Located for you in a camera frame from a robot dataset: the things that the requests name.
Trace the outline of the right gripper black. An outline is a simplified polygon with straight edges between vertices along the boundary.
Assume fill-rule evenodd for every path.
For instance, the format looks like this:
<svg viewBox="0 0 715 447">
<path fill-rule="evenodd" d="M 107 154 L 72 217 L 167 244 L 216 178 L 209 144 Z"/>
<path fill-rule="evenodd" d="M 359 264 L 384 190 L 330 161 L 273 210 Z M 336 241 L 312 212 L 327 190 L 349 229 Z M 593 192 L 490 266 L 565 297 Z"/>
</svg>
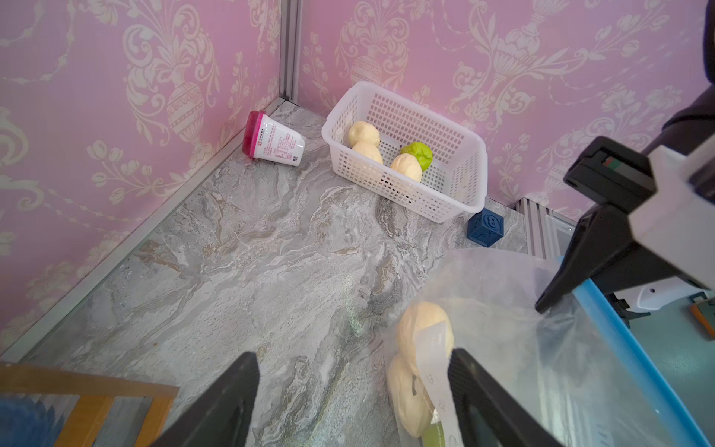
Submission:
<svg viewBox="0 0 715 447">
<path fill-rule="evenodd" d="M 596 205 L 578 221 L 537 312 L 587 280 L 603 291 L 673 277 L 714 287 L 712 138 L 685 156 L 668 145 L 644 155 L 600 136 L 564 181 Z"/>
</svg>

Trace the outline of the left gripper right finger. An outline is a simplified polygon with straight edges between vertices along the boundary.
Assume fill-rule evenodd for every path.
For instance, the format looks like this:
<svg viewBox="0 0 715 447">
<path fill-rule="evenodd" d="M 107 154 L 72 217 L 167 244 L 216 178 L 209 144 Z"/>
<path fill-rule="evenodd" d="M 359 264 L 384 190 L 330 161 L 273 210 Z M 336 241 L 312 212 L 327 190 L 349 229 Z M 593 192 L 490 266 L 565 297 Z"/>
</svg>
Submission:
<svg viewBox="0 0 715 447">
<path fill-rule="evenodd" d="M 465 446 L 560 446 L 463 348 L 452 352 L 449 384 Z"/>
</svg>

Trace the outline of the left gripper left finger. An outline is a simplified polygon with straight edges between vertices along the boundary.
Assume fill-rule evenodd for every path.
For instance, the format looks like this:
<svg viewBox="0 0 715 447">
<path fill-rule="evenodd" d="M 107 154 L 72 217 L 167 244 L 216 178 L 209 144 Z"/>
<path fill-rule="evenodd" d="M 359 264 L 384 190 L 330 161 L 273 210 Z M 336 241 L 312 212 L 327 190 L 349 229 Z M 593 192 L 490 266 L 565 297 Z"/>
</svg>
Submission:
<svg viewBox="0 0 715 447">
<path fill-rule="evenodd" d="M 259 384 L 257 355 L 242 353 L 153 445 L 244 446 Z"/>
</svg>

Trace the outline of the clear zip-top bag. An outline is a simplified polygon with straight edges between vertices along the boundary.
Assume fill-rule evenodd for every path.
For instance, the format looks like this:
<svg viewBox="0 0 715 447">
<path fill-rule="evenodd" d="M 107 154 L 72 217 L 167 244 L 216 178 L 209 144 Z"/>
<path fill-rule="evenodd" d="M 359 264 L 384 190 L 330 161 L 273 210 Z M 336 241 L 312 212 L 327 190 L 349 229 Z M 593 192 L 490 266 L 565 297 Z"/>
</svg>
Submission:
<svg viewBox="0 0 715 447">
<path fill-rule="evenodd" d="M 452 251 L 404 312 L 418 302 L 442 307 L 452 324 L 452 351 L 467 350 L 560 446 L 707 445 L 683 401 L 592 282 L 547 312 L 536 311 L 558 267 L 512 251 Z M 389 364 L 398 353 L 402 315 L 387 334 Z M 451 389 L 450 395 L 454 405 Z M 465 446 L 455 407 L 437 423 L 446 446 Z"/>
</svg>

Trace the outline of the green pear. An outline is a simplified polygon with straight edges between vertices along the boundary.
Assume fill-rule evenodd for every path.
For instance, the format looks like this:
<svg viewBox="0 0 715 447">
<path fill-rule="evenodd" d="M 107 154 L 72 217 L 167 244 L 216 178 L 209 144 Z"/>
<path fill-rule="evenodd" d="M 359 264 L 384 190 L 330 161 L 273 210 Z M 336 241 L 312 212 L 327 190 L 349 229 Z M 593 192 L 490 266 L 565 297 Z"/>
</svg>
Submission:
<svg viewBox="0 0 715 447">
<path fill-rule="evenodd" d="M 422 171 L 427 171 L 433 162 L 433 152 L 431 148 L 425 143 L 410 143 L 409 145 L 405 145 L 404 147 L 402 147 L 402 149 L 400 149 L 400 152 L 402 154 L 409 154 L 414 156 L 420 164 Z"/>
<path fill-rule="evenodd" d="M 441 423 L 431 424 L 420 438 L 422 447 L 445 447 L 445 434 Z"/>
</svg>

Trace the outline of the beige pear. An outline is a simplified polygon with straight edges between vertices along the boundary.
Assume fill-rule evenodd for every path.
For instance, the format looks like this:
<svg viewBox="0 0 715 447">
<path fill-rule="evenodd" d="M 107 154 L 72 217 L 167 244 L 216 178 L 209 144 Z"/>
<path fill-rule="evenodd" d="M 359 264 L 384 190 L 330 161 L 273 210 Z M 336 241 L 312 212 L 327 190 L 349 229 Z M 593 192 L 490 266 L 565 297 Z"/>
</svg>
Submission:
<svg viewBox="0 0 715 447">
<path fill-rule="evenodd" d="M 370 160 L 375 161 L 379 164 L 384 163 L 383 157 L 378 147 L 373 145 L 372 143 L 359 141 L 352 147 L 352 150 L 360 155 L 366 156 L 366 158 L 370 158 Z"/>
<path fill-rule="evenodd" d="M 357 143 L 368 143 L 378 147 L 380 145 L 379 130 L 373 124 L 366 121 L 358 121 L 354 123 L 348 130 L 348 144 L 350 147 Z"/>
<path fill-rule="evenodd" d="M 422 166 L 412 154 L 400 154 L 391 164 L 391 169 L 399 174 L 420 183 L 423 177 Z"/>
</svg>

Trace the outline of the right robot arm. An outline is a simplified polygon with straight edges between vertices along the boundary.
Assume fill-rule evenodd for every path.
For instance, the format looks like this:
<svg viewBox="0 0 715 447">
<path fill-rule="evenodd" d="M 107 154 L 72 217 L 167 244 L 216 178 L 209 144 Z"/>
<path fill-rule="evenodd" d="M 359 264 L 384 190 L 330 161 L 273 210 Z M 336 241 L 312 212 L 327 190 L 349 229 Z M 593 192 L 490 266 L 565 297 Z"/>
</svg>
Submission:
<svg viewBox="0 0 715 447">
<path fill-rule="evenodd" d="M 596 204 L 578 221 L 558 273 L 536 301 L 537 312 L 545 313 L 587 279 L 604 294 L 673 277 L 690 279 L 635 241 L 627 214 L 657 191 L 648 159 L 657 145 L 688 156 L 713 134 L 714 89 L 708 87 L 641 153 L 605 136 L 593 140 L 569 167 L 565 182 Z"/>
</svg>

